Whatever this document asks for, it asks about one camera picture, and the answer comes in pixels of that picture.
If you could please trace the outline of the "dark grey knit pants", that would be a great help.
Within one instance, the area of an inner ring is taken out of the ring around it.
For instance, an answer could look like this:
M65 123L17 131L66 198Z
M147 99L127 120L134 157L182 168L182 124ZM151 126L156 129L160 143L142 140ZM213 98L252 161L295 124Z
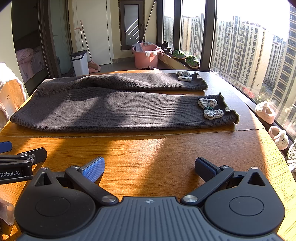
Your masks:
M11 122L48 132L115 132L212 128L239 122L221 94L168 95L207 89L196 75L117 73L47 79Z

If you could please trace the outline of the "pink plastic bucket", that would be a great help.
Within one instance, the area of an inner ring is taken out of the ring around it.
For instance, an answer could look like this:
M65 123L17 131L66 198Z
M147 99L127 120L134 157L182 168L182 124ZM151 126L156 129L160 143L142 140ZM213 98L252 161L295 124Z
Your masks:
M155 44L142 42L136 43L131 47L134 54L135 67L137 69L158 66L159 56L163 56L163 49Z

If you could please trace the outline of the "white baby shoe upper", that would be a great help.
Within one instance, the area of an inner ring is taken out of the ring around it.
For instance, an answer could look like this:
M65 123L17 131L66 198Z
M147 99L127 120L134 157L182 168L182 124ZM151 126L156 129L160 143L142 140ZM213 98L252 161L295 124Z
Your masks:
M255 107L256 114L268 124L272 124L275 120L275 112L270 106L270 102L260 102Z

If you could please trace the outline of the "pink bed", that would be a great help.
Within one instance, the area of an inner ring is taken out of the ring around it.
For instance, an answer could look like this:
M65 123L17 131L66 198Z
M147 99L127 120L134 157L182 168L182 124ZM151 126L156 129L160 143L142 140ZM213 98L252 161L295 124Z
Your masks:
M16 51L16 58L24 83L31 79L35 74L46 68L40 45L34 49L25 48Z

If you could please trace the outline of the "white trash bin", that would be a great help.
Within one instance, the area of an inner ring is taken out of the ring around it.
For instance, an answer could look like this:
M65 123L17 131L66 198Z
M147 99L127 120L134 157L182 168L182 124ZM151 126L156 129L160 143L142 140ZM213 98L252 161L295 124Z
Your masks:
M76 76L89 74L87 51L82 50L70 55Z

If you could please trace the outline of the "cream knit sweater on chair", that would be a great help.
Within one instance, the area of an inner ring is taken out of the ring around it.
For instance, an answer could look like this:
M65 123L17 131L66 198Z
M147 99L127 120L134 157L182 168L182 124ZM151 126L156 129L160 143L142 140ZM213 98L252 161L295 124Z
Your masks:
M21 105L27 100L23 83L8 68L6 63L0 64L0 129L2 130Z

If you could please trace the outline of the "pink dustpan with broom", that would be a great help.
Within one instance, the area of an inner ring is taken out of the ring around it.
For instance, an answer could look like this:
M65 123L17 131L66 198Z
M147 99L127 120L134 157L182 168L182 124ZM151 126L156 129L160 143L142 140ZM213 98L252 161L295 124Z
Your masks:
M90 52L90 49L89 49L89 46L88 46L88 42L87 42L86 34L85 34L85 31L84 31L84 28L83 28L82 20L80 20L80 23L81 23L81 27L76 27L74 30L75 31L80 30L81 38L82 38L82 36L84 36L84 41L85 41L85 44L86 44L86 47L87 47L87 52L88 52L89 57L90 57L90 61L88 62L89 72L90 73L100 72L101 67L92 60L92 55L91 55L91 52Z

